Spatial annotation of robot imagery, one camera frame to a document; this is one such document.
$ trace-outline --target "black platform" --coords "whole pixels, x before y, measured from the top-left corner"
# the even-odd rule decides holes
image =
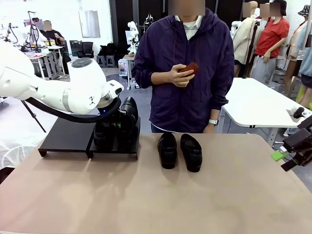
[[[95,123],[74,123],[58,118],[38,151],[42,157],[47,152],[76,152],[87,154],[91,145],[94,126]]]
[[[141,128],[141,118],[139,117],[136,123],[136,129],[134,132],[134,138],[127,144],[119,143],[115,137],[114,144],[112,150],[98,150],[92,140],[90,150],[88,152],[88,156],[91,158],[94,154],[97,155],[107,155],[107,154],[123,154],[127,155],[127,157],[133,157],[137,159],[137,150],[138,143],[140,138],[140,128]]]
[[[137,159],[140,125],[139,117],[136,123],[136,133],[130,143],[121,144],[115,138],[112,150],[106,151],[105,149],[98,150],[93,143],[95,123],[74,123],[58,118],[38,151],[42,157],[47,152],[73,152],[86,153],[88,158],[93,158],[94,154],[103,156],[122,154]]]

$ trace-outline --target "zipper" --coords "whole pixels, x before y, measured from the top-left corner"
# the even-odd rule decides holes
[[[190,46],[190,40],[187,40],[186,43],[186,52],[185,52],[185,65],[188,65],[188,61],[187,61],[187,55],[188,55],[188,50],[189,50],[189,46]],[[181,102],[182,102],[182,95],[184,93],[184,90],[182,89],[180,92],[180,100],[179,100],[179,108],[178,108],[178,124],[180,125],[180,115],[181,115]]]

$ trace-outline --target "wristwatch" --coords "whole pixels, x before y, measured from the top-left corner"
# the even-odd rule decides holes
[[[214,126],[217,126],[219,124],[219,120],[210,119],[209,123],[213,124]]]

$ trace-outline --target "sleeve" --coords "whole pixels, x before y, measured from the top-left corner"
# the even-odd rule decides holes
[[[221,48],[216,72],[211,81],[211,109],[221,110],[228,103],[225,96],[234,79],[234,50],[230,32],[226,33],[225,43]]]
[[[303,46],[303,40],[304,40],[304,36],[306,34],[306,30],[307,30],[307,26],[305,26],[300,33],[298,42],[297,42],[297,51],[301,50],[302,46]]]
[[[135,65],[132,69],[132,77],[138,85],[146,89],[152,86],[152,74],[155,72],[154,53],[150,42],[152,25],[147,29],[141,38],[136,52]]]
[[[280,29],[279,29],[279,32],[278,32],[278,34],[279,34],[279,36],[280,36],[281,38],[286,38],[286,37],[288,36],[289,27],[290,27],[290,26],[289,26],[288,21],[285,22],[283,25],[281,25],[281,27],[280,27]]]
[[[61,38],[64,38],[60,32],[57,31],[57,34],[58,34]]]

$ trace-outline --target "white table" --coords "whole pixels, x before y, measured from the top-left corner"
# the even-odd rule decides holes
[[[28,58],[31,60],[32,63],[37,63],[39,65],[42,79],[49,80],[49,77],[44,76],[42,65],[40,62],[40,59],[43,59],[48,54],[47,53],[34,53],[34,54],[25,53],[25,54],[28,56]]]
[[[301,105],[252,78],[234,78],[226,98],[229,103],[221,109],[218,133],[226,113],[239,126],[270,128],[267,143],[273,146],[278,128],[295,128],[304,120],[293,121],[287,111]]]
[[[62,54],[60,52],[61,48],[63,48],[63,46],[57,46],[57,45],[48,46],[49,50],[57,50],[58,51],[59,61],[60,61],[61,65],[62,65],[63,74],[65,74],[64,65],[63,65],[63,56],[62,56]]]

